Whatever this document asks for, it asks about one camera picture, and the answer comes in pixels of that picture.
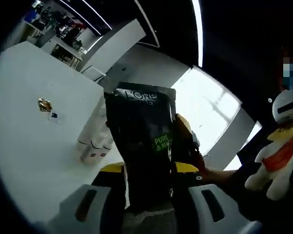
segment white tabletop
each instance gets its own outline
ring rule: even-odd
[[[75,56],[77,59],[79,59],[80,61],[82,61],[82,55],[81,52],[78,52],[77,50],[75,50],[73,47],[69,46],[68,44],[66,44],[64,41],[62,41],[60,38],[58,38],[57,36],[54,36],[52,38],[59,46],[61,46],[62,48],[64,48],[65,50],[67,50],[68,52],[70,52],[73,56]]]
[[[114,147],[101,165],[85,166],[75,150],[102,93],[101,86],[28,42],[1,54],[0,176],[30,222],[51,219],[101,166],[121,161]],[[39,110],[39,98],[63,114],[62,125]]]

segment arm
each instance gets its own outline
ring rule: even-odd
[[[206,184],[224,184],[228,181],[228,179],[232,176],[232,174],[236,172],[233,171],[217,171],[214,169],[206,168],[205,171],[202,172],[203,181]]]

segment window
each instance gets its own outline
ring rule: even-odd
[[[176,90],[176,111],[190,123],[204,155],[229,126],[241,102],[197,67],[189,69],[172,88]]]

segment black slot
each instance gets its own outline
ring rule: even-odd
[[[206,200],[207,205],[214,222],[218,222],[225,217],[224,211],[217,201],[215,195],[210,190],[203,190],[202,195]]]
[[[290,109],[293,109],[293,102],[290,102],[289,104],[286,104],[286,105],[278,108],[277,112],[278,112],[278,114],[280,114],[280,113],[288,111]]]
[[[95,190],[88,190],[86,192],[75,213],[75,217],[78,221],[80,222],[86,221],[90,205],[94,197],[96,196],[96,194],[97,194],[97,191]]]

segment gold wrapper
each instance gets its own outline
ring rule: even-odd
[[[39,105],[40,111],[50,112],[52,110],[51,103],[46,99],[43,99],[43,98],[38,99],[38,105]]]

